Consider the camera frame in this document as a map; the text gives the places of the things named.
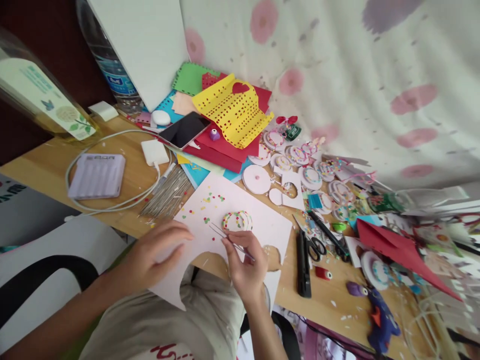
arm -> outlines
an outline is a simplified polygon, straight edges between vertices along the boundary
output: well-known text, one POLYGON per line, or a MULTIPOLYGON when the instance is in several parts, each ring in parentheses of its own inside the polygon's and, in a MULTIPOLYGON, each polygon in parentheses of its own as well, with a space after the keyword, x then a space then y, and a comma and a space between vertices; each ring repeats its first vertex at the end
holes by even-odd
POLYGON ((179 261, 183 245, 162 263, 155 262, 161 250, 193 235, 186 225, 170 221, 141 237, 125 259, 76 295, 43 324, 7 350, 1 360, 59 358, 108 307, 125 296, 158 283, 179 261))
POLYGON ((227 239, 222 243, 228 254, 230 277, 243 301, 250 324, 253 354, 256 359, 288 360, 274 322, 267 308, 264 279, 268 269, 268 257, 251 231, 225 231, 230 241, 246 249, 255 261, 239 254, 227 239))

hand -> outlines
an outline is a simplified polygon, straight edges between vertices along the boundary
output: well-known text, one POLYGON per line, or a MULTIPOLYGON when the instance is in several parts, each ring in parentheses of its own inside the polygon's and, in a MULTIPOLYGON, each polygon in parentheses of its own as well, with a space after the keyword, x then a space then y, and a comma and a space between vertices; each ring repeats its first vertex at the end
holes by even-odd
POLYGON ((233 243, 242 246, 255 259, 253 261, 245 256, 242 262, 232 243, 226 238, 221 240, 228 255, 230 278, 243 304, 247 308, 265 303, 264 279, 269 267, 269 259, 260 242, 251 231, 223 230, 223 232, 233 243))
POLYGON ((148 289, 162 280, 179 262, 184 244, 182 240, 193 240, 188 227, 171 220, 156 226, 139 238, 123 261, 105 274, 104 286, 117 300, 133 293, 148 289), (179 246, 163 262, 155 261, 156 255, 168 247, 179 246))

green label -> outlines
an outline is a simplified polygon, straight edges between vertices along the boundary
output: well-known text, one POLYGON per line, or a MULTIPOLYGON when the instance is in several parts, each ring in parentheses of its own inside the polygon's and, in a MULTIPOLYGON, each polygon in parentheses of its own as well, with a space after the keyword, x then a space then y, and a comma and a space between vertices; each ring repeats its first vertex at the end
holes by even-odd
POLYGON ((15 57, 0 61, 0 87, 34 115, 47 114, 77 140, 84 140, 96 132, 32 61, 15 57))
POLYGON ((289 125, 289 128, 285 131, 285 138, 288 141, 293 141, 302 131, 301 127, 298 127, 295 124, 289 125))

bundle of pins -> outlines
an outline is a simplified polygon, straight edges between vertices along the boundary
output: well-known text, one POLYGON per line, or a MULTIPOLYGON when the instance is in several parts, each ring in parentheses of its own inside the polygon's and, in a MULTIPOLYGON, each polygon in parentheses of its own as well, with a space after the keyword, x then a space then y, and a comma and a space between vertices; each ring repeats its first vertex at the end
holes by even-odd
POLYGON ((157 218, 161 214, 163 218, 172 218, 190 187, 190 181, 178 166, 172 170, 165 183, 159 185, 153 190, 150 201, 141 209, 141 216, 157 218))

red heart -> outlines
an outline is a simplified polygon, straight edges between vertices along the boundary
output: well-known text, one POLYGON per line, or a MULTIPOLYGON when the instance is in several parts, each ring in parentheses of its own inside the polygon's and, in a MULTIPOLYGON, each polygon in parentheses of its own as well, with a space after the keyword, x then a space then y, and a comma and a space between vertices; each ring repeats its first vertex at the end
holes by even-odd
POLYGON ((236 82, 231 87, 232 94, 241 94, 247 92, 248 90, 250 90, 249 86, 247 84, 242 84, 241 82, 236 82))

